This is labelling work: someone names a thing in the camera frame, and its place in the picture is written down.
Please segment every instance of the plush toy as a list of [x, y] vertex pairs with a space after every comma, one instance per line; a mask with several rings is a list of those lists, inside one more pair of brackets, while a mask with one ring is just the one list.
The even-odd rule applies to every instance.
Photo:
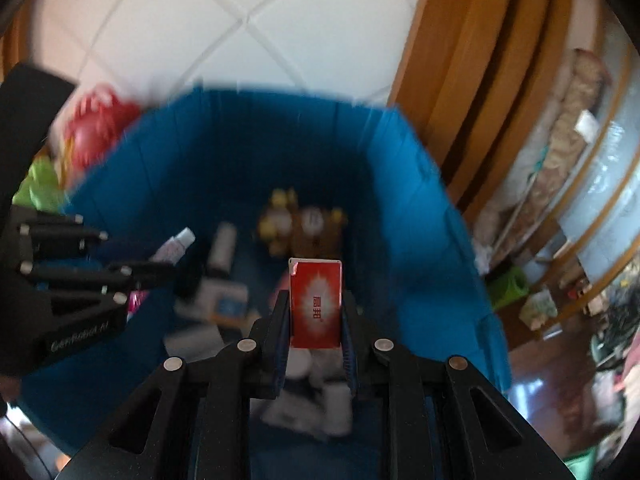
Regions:
[[258, 220], [258, 236], [275, 258], [340, 260], [346, 224], [340, 208], [299, 207], [293, 189], [275, 189]]
[[84, 95], [64, 131], [63, 184], [72, 186], [84, 172], [104, 160], [142, 110], [121, 101], [113, 88], [100, 84]]
[[57, 213], [66, 202], [66, 194], [58, 183], [58, 174], [49, 157], [49, 150], [43, 148], [33, 159], [29, 173], [20, 184], [13, 203], [33, 207], [38, 211]]

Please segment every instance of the clutter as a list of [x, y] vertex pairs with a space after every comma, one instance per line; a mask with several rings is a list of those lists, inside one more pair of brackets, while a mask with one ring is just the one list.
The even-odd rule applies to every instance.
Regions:
[[262, 414], [262, 421], [270, 426], [286, 428], [296, 433], [309, 434], [318, 440], [326, 440], [322, 430], [324, 413], [322, 408], [306, 397], [282, 390]]
[[305, 381], [312, 387], [312, 399], [289, 391], [252, 413], [262, 412], [262, 421], [272, 426], [310, 434], [318, 440], [343, 437], [353, 428], [351, 390], [345, 382], [341, 349], [308, 350], [290, 348], [286, 378]]
[[622, 432], [622, 446], [631, 435], [640, 419], [640, 366], [635, 365], [626, 371], [625, 363], [625, 423]]
[[86, 170], [103, 161], [140, 115], [137, 103], [121, 101], [108, 85], [98, 85], [85, 94], [65, 125], [63, 185], [73, 185]]
[[530, 330], [540, 329], [550, 318], [558, 315], [558, 309], [548, 288], [532, 294], [520, 311], [520, 320]]
[[569, 285], [578, 282], [578, 280], [585, 276], [586, 275], [580, 261], [578, 258], [574, 258], [572, 263], [564, 268], [562, 276], [558, 279], [558, 288], [560, 290], [565, 290]]
[[607, 298], [603, 294], [599, 294], [587, 303], [587, 306], [584, 307], [584, 313], [587, 316], [593, 317], [597, 314], [602, 314], [608, 309], [608, 307], [609, 302], [607, 301]]
[[[152, 262], [167, 262], [176, 265], [185, 255], [187, 249], [196, 241], [196, 236], [189, 228], [184, 228], [177, 235], [169, 238], [151, 258]], [[129, 294], [129, 314], [133, 315], [149, 295], [148, 290], [134, 290]]]
[[164, 338], [169, 357], [181, 357], [188, 363], [209, 359], [225, 347], [215, 325], [199, 325]]
[[340, 346], [342, 262], [291, 258], [289, 274], [291, 346]]
[[567, 291], [567, 297], [570, 300], [578, 300], [578, 298], [583, 297], [589, 290], [591, 289], [591, 283], [587, 278], [583, 278], [581, 280], [577, 280], [571, 289]]
[[[520, 211], [504, 237], [504, 241], [495, 251], [494, 265], [501, 262], [516, 250], [523, 240], [526, 240], [527, 234], [537, 227], [544, 211], [569, 179], [580, 155], [588, 145], [587, 140], [575, 130], [575, 126], [582, 112], [590, 110], [596, 104], [610, 81], [610, 75], [601, 59], [592, 52], [583, 49], [574, 50], [572, 69], [565, 88], [556, 94], [556, 96], [562, 94], [564, 96], [558, 102], [553, 114], [548, 117], [550, 120], [541, 132], [541, 140], [547, 141], [547, 150], [540, 168], [536, 168], [539, 161], [526, 166], [516, 161], [514, 168], [519, 167], [519, 176], [511, 171], [500, 188], [502, 192], [511, 194], [509, 189], [516, 189], [520, 185], [525, 187], [522, 194], [519, 193], [520, 196], [516, 202], [510, 201], [508, 207], [506, 203], [498, 206], [498, 210], [506, 212], [516, 203], [522, 202]], [[537, 177], [535, 183], [529, 186], [532, 173], [537, 173]]]
[[631, 345], [629, 345], [626, 358], [625, 358], [625, 367], [622, 371], [622, 378], [625, 379], [626, 376], [629, 375], [632, 368], [635, 368], [640, 364], [640, 328], [636, 330], [634, 334], [634, 338], [631, 341]]
[[13, 203], [38, 211], [57, 213], [65, 205], [66, 194], [49, 155], [36, 156], [27, 176], [14, 195]]
[[595, 403], [596, 417], [593, 422], [595, 428], [607, 426], [617, 427], [624, 419], [623, 396], [616, 391], [615, 370], [596, 372], [591, 385], [591, 393]]
[[209, 257], [206, 275], [210, 278], [228, 278], [236, 252], [238, 230], [229, 222], [220, 222]]
[[275, 258], [290, 254], [295, 258], [339, 260], [346, 224], [347, 217], [340, 208], [299, 208], [293, 189], [275, 189], [258, 220], [258, 236]]

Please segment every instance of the white bottle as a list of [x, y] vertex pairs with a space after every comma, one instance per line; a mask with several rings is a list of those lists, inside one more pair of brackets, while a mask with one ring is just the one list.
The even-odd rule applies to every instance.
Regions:
[[152, 262], [169, 262], [175, 265], [184, 256], [184, 253], [194, 241], [196, 241], [196, 236], [193, 234], [193, 231], [185, 228], [162, 244], [156, 251], [156, 254], [149, 259]]
[[207, 259], [207, 273], [212, 278], [228, 277], [236, 252], [238, 230], [229, 222], [220, 222]]

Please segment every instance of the blue plastic container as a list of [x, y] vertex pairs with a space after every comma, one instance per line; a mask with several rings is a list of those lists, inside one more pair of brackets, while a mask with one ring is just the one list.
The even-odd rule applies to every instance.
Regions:
[[[195, 89], [146, 114], [92, 171], [70, 211], [113, 237], [158, 246], [185, 226], [211, 240], [218, 222], [232, 222], [232, 278], [265, 311], [286, 263], [268, 257], [252, 232], [277, 187], [295, 188], [303, 205], [346, 211], [346, 286], [383, 333], [420, 356], [465, 355], [498, 388], [510, 386], [504, 334], [465, 225], [396, 110]], [[25, 378], [21, 405], [66, 452], [165, 358], [173, 302], [155, 291], [118, 338]]]

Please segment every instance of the red box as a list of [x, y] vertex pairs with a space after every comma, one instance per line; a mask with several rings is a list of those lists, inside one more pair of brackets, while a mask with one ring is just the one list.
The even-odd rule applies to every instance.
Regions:
[[342, 304], [340, 260], [289, 260], [291, 346], [338, 348]]

